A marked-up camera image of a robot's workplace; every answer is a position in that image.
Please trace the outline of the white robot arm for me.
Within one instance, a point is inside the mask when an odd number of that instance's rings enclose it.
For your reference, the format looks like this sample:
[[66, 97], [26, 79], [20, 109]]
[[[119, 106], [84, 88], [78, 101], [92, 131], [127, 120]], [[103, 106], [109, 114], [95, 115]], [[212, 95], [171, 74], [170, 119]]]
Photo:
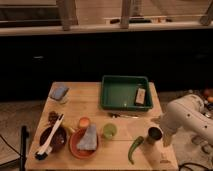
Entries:
[[213, 119], [207, 118], [203, 112], [204, 102], [198, 95], [189, 94], [170, 101], [165, 112], [156, 119], [163, 132], [163, 145], [171, 144], [173, 135], [180, 127], [195, 132], [213, 145]]

